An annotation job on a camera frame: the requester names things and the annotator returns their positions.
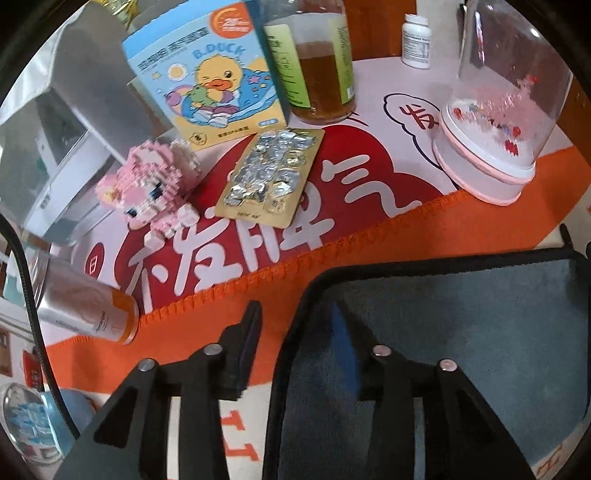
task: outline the metal rivet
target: metal rivet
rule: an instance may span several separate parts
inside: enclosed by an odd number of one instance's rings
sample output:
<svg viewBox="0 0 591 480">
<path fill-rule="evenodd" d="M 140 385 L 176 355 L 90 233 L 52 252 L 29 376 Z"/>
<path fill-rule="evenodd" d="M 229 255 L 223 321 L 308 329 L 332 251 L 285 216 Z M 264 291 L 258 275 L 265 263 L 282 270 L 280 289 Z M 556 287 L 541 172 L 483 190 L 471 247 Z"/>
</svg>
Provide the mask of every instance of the metal rivet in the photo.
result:
<svg viewBox="0 0 591 480">
<path fill-rule="evenodd" d="M 156 360 L 152 358 L 144 358 L 140 363 L 138 363 L 138 369 L 141 372 L 149 372 L 156 366 Z"/>
<path fill-rule="evenodd" d="M 376 345 L 372 352 L 375 356 L 390 356 L 392 354 L 392 349 L 386 345 Z"/>
<path fill-rule="evenodd" d="M 439 367 L 444 372 L 455 372 L 457 370 L 457 363 L 455 363 L 453 360 L 450 360 L 449 358 L 446 358 L 445 360 L 441 360 L 439 362 Z"/>
<path fill-rule="evenodd" d="M 222 353 L 222 346 L 219 343 L 210 343 L 203 349 L 203 353 L 207 356 L 219 355 Z"/>
</svg>

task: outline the pink toy figure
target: pink toy figure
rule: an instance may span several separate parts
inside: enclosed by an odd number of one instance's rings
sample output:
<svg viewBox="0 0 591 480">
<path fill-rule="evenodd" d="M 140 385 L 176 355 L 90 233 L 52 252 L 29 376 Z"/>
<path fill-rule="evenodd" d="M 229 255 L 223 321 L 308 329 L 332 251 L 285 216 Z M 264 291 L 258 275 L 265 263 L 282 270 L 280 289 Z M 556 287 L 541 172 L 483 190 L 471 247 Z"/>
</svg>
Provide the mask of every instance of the pink toy figure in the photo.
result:
<svg viewBox="0 0 591 480">
<path fill-rule="evenodd" d="M 186 142 L 167 146 L 147 141 L 131 148 L 125 165 L 102 178 L 95 191 L 102 203 L 125 215 L 131 229 L 150 223 L 144 245 L 156 250 L 177 230 L 199 221 L 184 198 L 197 186 L 200 173 L 197 155 Z"/>
</svg>

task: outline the bottle label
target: bottle label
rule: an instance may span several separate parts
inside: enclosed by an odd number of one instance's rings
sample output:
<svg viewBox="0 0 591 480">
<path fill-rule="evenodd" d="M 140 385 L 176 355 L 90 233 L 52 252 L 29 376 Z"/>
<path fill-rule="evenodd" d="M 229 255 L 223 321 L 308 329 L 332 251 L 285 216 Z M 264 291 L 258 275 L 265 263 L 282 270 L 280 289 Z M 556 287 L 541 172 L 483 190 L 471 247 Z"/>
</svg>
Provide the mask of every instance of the bottle label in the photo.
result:
<svg viewBox="0 0 591 480">
<path fill-rule="evenodd" d="M 329 41 L 335 54 L 335 67 L 339 79 L 340 99 L 348 103 L 354 96 L 353 60 L 347 19 L 344 15 L 331 15 L 328 19 Z M 296 44 L 288 25 L 267 25 L 265 33 L 277 65 L 277 70 L 294 106 L 310 108 L 310 96 L 297 54 Z"/>
<path fill-rule="evenodd" d="M 310 108 L 308 89 L 297 56 L 296 44 L 288 25 L 267 25 L 265 33 L 283 81 L 283 87 L 290 103 L 302 108 Z"/>
<path fill-rule="evenodd" d="M 402 33 L 402 56 L 420 63 L 429 63 L 431 39 L 419 35 Z"/>
<path fill-rule="evenodd" d="M 353 83 L 353 58 L 347 19 L 344 15 L 329 20 L 330 38 L 335 49 L 336 71 L 339 76 L 340 99 L 343 104 L 355 96 Z"/>
</svg>

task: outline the gray fabric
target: gray fabric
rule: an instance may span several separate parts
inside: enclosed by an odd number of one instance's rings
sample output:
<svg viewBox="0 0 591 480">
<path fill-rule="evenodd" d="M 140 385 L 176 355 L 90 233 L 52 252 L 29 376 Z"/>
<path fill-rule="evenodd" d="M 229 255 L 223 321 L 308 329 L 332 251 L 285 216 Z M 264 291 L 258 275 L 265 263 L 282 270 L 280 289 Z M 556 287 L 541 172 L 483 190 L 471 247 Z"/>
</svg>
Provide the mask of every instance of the gray fabric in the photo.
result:
<svg viewBox="0 0 591 480">
<path fill-rule="evenodd" d="M 530 464 L 585 414 L 588 293 L 574 261 L 353 281 L 325 292 L 334 300 L 408 359 L 456 360 Z M 317 305 L 291 370 L 280 480 L 364 479 L 373 404 L 345 390 L 330 336 Z"/>
</svg>

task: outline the white supplement bottle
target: white supplement bottle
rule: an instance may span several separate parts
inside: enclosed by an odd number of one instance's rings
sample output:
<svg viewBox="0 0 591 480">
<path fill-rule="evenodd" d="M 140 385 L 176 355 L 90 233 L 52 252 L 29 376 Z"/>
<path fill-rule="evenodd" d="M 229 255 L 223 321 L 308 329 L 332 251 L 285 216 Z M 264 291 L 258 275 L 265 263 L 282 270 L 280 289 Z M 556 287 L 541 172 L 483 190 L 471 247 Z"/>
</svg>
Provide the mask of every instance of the white supplement bottle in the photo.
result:
<svg viewBox="0 0 591 480">
<path fill-rule="evenodd" d="M 402 61 L 416 69 L 430 67 L 431 29 L 429 20 L 420 15 L 404 15 L 402 26 Z"/>
</svg>

